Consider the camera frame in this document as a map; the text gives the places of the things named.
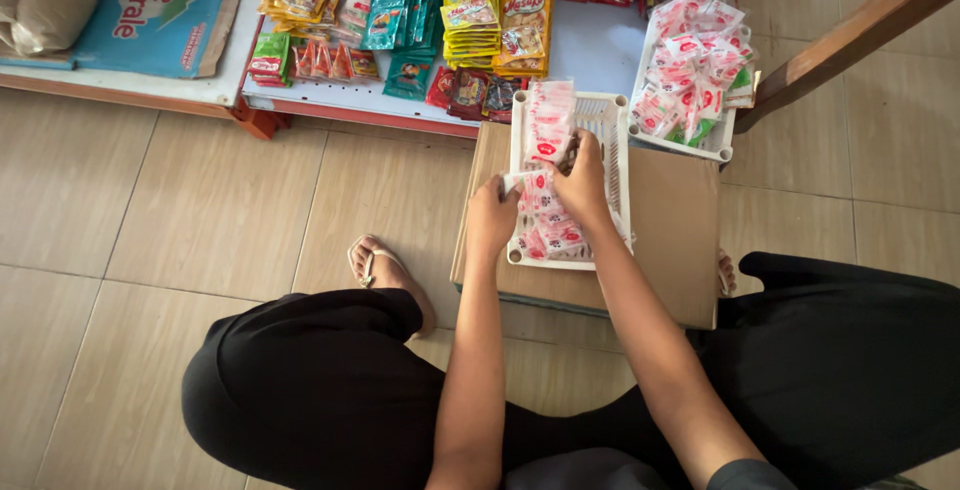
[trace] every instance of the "foot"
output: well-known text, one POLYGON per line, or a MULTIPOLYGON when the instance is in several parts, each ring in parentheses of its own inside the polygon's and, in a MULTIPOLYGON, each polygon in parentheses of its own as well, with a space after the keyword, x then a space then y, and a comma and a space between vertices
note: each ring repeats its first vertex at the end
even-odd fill
POLYGON ((734 274, 734 261, 730 259, 726 251, 720 249, 720 261, 718 263, 721 273, 726 277, 726 294, 723 292, 723 285, 720 286, 720 298, 725 299, 734 294, 737 289, 737 275, 734 274))
MULTIPOLYGON (((364 277, 367 259, 374 250, 390 251, 386 245, 373 237, 364 237, 353 249, 353 275, 358 280, 364 277)), ((434 312, 433 304, 427 298, 424 288, 420 287, 413 277, 403 271, 400 263, 393 261, 386 255, 374 255, 373 263, 369 268, 369 275, 373 276, 373 281, 369 284, 369 287, 405 289, 416 300, 420 312, 423 313, 423 327, 414 334, 414 338, 426 336, 433 331, 437 325, 437 314, 434 312)))

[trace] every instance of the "flip-flop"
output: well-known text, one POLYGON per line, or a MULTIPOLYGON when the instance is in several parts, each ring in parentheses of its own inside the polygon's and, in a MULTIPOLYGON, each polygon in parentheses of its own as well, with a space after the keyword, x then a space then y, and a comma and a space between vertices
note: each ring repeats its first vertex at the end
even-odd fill
MULTIPOLYGON (((354 272, 354 250, 356 250, 356 247, 360 245, 360 241, 362 241, 367 237, 378 241, 383 246, 386 246, 385 244, 383 244, 383 241, 374 237, 373 235, 370 235, 370 234, 360 235, 360 238, 353 241, 353 244, 351 244, 350 247, 346 250, 346 262, 349 263, 350 271, 352 273, 354 272)), ((409 273, 407 273, 407 268, 403 266, 403 263, 401 263, 401 259, 396 255, 394 255, 393 252, 391 252, 390 250, 374 250, 370 253, 370 255, 366 257, 366 263, 364 264, 364 268, 363 268, 363 277, 357 278, 357 282, 360 284, 360 287, 363 287, 364 289, 369 289, 370 285, 374 283, 374 280, 376 279, 370 275, 370 270, 374 266, 375 255, 383 255, 384 257, 391 259, 394 263, 397 263, 398 265, 400 265, 400 268, 404 273, 409 275, 409 273)))

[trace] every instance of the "tile floor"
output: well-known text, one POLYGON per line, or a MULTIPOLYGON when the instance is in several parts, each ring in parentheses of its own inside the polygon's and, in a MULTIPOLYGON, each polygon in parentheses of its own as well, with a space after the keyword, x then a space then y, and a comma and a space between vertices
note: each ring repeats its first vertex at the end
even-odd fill
MULTIPOLYGON (((862 1, 741 3, 771 71, 862 1)), ((735 140, 721 210, 734 258, 960 285, 958 16, 954 3, 735 140)), ((194 445, 181 374, 218 317, 351 285, 344 249, 364 231, 409 256, 443 327, 410 347, 446 366, 470 141, 301 119, 264 143, 212 119, 7 89, 0 112, 0 490, 275 489, 194 445)), ((570 414, 632 383, 606 320, 506 304, 504 331, 521 405, 570 414)), ((907 474, 960 488, 960 452, 907 474)))

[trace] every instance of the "plastic basket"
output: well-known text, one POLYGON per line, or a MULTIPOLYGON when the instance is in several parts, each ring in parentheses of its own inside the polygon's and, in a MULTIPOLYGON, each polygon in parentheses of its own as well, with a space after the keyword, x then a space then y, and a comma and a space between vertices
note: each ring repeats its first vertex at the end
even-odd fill
MULTIPOLYGON (((613 212, 620 217, 620 222, 630 234, 630 181, 627 175, 627 139, 630 133, 629 100, 622 95, 600 94, 593 92, 578 92, 577 104, 573 113, 574 124, 577 128, 589 130, 600 141, 601 155, 605 170, 604 189, 606 201, 613 212)), ((522 169, 523 150, 526 145, 523 139, 523 118, 526 113, 527 96, 524 91, 517 91, 513 95, 512 124, 510 129, 510 172, 517 173, 522 169)), ((520 235, 532 217, 520 215, 516 221, 514 236, 520 235)), ((511 239, 507 245, 507 261, 514 265, 528 265, 531 267, 545 267, 549 269, 572 269, 578 271, 595 271, 594 255, 590 245, 580 250, 562 254, 561 258, 537 260, 525 255, 511 239)))
MULTIPOLYGON (((657 44, 658 35, 654 30, 650 30, 650 27, 653 27, 653 25, 649 25, 647 28, 646 38, 643 42, 643 55, 640 58, 640 66, 636 69, 636 81, 633 83, 634 95, 643 88, 647 68, 650 66, 650 58, 653 57, 654 47, 657 44)), ((736 118, 737 109, 735 107, 724 110, 723 118, 713 128, 713 131, 697 144, 696 148, 647 135, 640 131, 640 127, 636 125, 630 130, 630 139, 635 146, 645 149, 677 152, 678 154, 705 158, 717 163, 727 163, 734 158, 734 147, 731 146, 731 142, 734 140, 736 118)))

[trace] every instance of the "cardboard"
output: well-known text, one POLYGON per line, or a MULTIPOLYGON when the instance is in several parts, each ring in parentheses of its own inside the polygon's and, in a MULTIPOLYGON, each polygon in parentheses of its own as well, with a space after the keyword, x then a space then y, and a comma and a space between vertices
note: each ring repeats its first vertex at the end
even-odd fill
MULTIPOLYGON (((480 127, 466 197, 490 177, 507 170, 510 127, 480 127)), ((630 218, 633 253, 670 315, 683 326, 715 326, 717 221, 720 177, 713 162, 630 147, 630 218)), ((466 200, 450 281, 463 285, 466 200)), ((594 272, 512 265, 506 250, 496 266, 500 298, 607 316, 594 272)))

